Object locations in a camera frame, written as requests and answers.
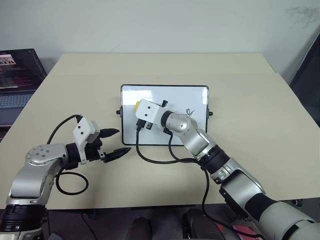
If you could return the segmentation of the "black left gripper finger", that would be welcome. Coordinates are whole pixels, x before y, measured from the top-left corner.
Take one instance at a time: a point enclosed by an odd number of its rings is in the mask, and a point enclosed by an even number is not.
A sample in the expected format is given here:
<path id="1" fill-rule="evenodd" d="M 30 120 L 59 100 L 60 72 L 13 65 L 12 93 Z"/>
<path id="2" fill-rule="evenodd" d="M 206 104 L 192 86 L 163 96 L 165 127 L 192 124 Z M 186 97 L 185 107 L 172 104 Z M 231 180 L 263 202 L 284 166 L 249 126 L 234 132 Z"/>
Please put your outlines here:
<path id="1" fill-rule="evenodd" d="M 107 153 L 104 157 L 103 162 L 108 163 L 108 162 L 117 160 L 123 157 L 124 155 L 126 155 L 130 150 L 131 150 L 130 147 L 122 147 L 122 148 L 116 149 L 113 152 Z"/>
<path id="2" fill-rule="evenodd" d="M 116 128 L 103 128 L 100 130 L 99 137 L 104 139 L 104 138 L 111 137 L 119 132 L 120 130 Z"/>

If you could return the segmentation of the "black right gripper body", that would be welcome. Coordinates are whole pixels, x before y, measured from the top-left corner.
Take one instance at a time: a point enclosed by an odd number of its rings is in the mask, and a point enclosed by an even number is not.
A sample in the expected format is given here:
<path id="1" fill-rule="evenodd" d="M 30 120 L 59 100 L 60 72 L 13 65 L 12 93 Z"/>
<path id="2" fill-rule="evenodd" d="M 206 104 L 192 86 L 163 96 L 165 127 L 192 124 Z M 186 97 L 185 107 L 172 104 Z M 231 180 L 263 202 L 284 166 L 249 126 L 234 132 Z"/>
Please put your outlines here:
<path id="1" fill-rule="evenodd" d="M 152 128 L 153 124 L 151 122 L 142 120 L 142 119 L 138 119 L 136 122 L 136 127 L 135 129 L 137 131 L 141 131 L 142 129 L 146 128 L 147 130 L 150 130 Z"/>

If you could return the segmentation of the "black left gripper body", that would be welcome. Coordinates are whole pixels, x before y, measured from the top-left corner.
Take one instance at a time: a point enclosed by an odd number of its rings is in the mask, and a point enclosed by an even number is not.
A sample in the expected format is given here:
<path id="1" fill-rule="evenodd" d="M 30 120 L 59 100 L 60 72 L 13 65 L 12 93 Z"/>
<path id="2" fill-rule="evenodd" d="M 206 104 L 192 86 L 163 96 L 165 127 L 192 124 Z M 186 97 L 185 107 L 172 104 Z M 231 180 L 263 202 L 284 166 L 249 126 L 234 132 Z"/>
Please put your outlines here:
<path id="1" fill-rule="evenodd" d="M 102 150 L 102 145 L 103 143 L 99 136 L 92 143 L 87 143 L 84 147 L 86 160 L 90 162 L 96 160 L 104 161 L 106 155 Z"/>

